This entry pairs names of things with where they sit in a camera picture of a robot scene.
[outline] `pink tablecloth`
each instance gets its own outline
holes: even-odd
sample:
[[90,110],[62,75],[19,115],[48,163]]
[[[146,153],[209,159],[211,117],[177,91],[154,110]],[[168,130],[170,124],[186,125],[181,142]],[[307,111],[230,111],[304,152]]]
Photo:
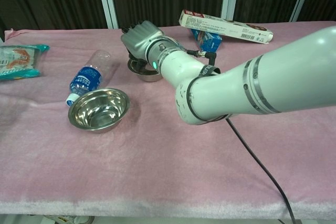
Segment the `pink tablecloth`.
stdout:
[[[267,44],[224,38],[228,70],[335,22],[266,24]],[[183,27],[163,28],[196,49]],[[127,68],[120,30],[8,31],[6,44],[50,45],[43,76],[0,83],[0,213],[204,218],[288,218],[272,182],[224,121],[201,126],[178,116],[164,80]],[[70,125],[68,85],[96,49],[118,63],[109,87],[132,105],[113,131]],[[238,130],[289,197],[297,218],[336,219],[336,108],[239,115]]]

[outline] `white bottle cap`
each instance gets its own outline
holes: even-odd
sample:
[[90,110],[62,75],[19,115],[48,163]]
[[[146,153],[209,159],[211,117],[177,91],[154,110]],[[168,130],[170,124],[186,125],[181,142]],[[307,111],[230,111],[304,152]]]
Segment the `white bottle cap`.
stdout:
[[79,98],[79,95],[75,93],[71,93],[67,98],[67,105],[71,106],[74,101],[76,101]]

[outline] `robotic arm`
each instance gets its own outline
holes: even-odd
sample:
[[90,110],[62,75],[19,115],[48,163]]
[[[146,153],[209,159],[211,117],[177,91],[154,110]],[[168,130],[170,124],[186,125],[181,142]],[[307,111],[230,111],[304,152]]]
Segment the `robotic arm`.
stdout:
[[188,124],[336,105],[336,26],[205,77],[211,66],[149,21],[125,31],[121,40],[176,89],[177,110]]

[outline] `stainless steel bowl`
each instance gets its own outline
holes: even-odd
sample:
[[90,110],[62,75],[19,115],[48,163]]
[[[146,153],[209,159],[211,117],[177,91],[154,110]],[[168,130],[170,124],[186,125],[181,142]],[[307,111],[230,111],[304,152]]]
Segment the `stainless steel bowl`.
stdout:
[[128,61],[128,68],[135,73],[140,80],[146,82],[154,82],[162,79],[162,75],[153,69],[149,64],[146,65],[146,68],[141,72],[138,72],[136,69],[137,63],[135,60]]
[[78,98],[68,118],[77,128],[95,133],[113,129],[130,107],[129,97],[119,89],[97,89]]

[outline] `white box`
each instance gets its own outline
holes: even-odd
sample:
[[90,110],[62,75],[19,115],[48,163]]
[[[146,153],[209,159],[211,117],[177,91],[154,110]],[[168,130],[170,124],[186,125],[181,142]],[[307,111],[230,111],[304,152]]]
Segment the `white box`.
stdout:
[[181,26],[221,34],[233,38],[267,44],[273,38],[273,33],[265,27],[255,26],[235,21],[228,21],[201,13],[182,10],[178,21]]

